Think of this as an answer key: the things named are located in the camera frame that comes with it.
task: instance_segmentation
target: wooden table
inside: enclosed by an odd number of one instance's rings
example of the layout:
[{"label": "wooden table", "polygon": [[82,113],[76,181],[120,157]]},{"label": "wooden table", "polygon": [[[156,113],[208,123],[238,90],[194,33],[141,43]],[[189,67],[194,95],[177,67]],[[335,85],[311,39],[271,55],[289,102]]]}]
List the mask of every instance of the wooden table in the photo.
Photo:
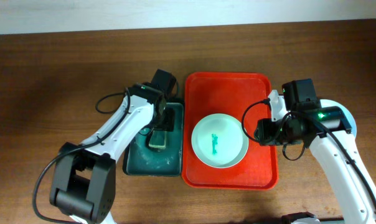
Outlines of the wooden table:
[{"label": "wooden table", "polygon": [[[260,72],[277,90],[312,78],[319,96],[354,115],[357,146],[376,184],[376,20],[0,35],[0,223],[43,223],[31,207],[43,167],[65,141],[79,143],[108,119],[94,110],[100,97],[150,80],[157,68],[180,83],[196,71]],[[119,163],[112,214],[121,223],[258,221],[304,211],[341,217],[311,153],[291,162],[280,150],[280,179],[266,192],[127,176]],[[39,209],[68,220],[49,204],[51,179],[52,171]]]}]

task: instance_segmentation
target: white bowl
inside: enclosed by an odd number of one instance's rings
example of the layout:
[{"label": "white bowl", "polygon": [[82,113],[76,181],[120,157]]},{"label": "white bowl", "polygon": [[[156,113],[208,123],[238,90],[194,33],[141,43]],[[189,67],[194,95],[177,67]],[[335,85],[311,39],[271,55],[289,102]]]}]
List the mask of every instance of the white bowl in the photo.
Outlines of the white bowl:
[{"label": "white bowl", "polygon": [[228,168],[245,157],[249,139],[237,119],[227,114],[212,114],[196,124],[191,143],[196,156],[204,164]]}]

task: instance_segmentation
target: tray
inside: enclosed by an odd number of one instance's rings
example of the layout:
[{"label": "tray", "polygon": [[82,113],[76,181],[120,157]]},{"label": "tray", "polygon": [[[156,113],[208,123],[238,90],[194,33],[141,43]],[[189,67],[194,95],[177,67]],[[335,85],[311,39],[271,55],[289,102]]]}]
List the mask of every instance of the tray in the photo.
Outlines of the tray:
[{"label": "tray", "polygon": [[[188,185],[247,190],[269,190],[275,186],[278,165],[274,146],[260,146],[250,141],[242,161],[230,168],[217,169],[202,163],[190,142],[195,125],[205,116],[224,113],[240,121],[246,108],[267,98],[270,91],[270,81],[259,73],[196,72],[187,78],[181,175]],[[257,121],[270,117],[269,108],[258,105],[248,112],[245,128],[254,133]]]}]

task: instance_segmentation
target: green object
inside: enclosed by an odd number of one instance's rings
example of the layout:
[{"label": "green object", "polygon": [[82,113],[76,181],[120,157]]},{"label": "green object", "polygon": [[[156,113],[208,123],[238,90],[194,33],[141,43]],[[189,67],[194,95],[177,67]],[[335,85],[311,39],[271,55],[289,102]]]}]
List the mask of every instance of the green object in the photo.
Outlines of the green object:
[{"label": "green object", "polygon": [[215,146],[218,144],[218,142],[217,142],[218,138],[219,137],[217,137],[216,134],[212,134],[213,155],[217,154],[217,151],[215,150]]},{"label": "green object", "polygon": [[184,107],[167,103],[174,110],[173,131],[154,131],[152,138],[137,134],[125,152],[123,171],[127,175],[178,176],[182,170],[182,134]]},{"label": "green object", "polygon": [[318,114],[318,118],[319,118],[319,119],[322,119],[323,117],[325,117],[325,115],[324,115],[323,113],[319,113],[319,114]]}]

